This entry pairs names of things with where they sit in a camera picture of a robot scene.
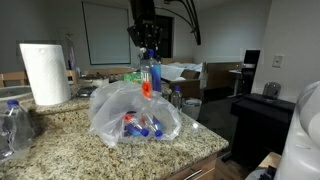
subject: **trash can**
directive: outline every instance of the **trash can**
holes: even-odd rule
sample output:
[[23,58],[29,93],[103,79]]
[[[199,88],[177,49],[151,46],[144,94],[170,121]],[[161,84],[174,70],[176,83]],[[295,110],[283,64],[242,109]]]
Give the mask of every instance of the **trash can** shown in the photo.
[[182,102],[182,112],[194,120],[199,118],[202,101],[200,99],[189,98]]

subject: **black cabinet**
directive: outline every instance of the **black cabinet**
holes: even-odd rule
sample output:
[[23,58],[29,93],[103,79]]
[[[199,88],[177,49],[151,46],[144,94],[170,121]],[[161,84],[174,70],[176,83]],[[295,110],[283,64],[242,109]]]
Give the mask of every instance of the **black cabinet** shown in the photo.
[[234,102],[231,114],[238,117],[232,159],[255,168],[269,154],[282,154],[295,104],[267,100],[249,94]]

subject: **window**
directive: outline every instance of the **window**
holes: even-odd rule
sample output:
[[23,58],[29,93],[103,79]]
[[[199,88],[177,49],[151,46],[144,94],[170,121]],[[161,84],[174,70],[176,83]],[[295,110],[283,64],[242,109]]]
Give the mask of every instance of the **window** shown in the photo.
[[172,57],[172,17],[156,16],[156,25],[162,28],[162,38],[158,54],[163,58]]
[[83,2],[91,65],[130,64],[128,10]]

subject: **light switch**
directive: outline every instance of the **light switch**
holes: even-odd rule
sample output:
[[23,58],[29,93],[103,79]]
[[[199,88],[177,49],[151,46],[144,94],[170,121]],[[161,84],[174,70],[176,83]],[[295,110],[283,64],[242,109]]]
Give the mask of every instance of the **light switch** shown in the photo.
[[284,55],[275,55],[272,67],[281,68],[283,57],[284,57]]

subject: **paper towel roll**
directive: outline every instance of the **paper towel roll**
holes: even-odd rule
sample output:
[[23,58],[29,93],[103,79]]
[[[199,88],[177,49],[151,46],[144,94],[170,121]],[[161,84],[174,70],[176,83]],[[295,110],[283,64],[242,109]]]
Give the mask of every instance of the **paper towel roll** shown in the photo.
[[20,44],[37,105],[54,105],[71,98],[60,45]]

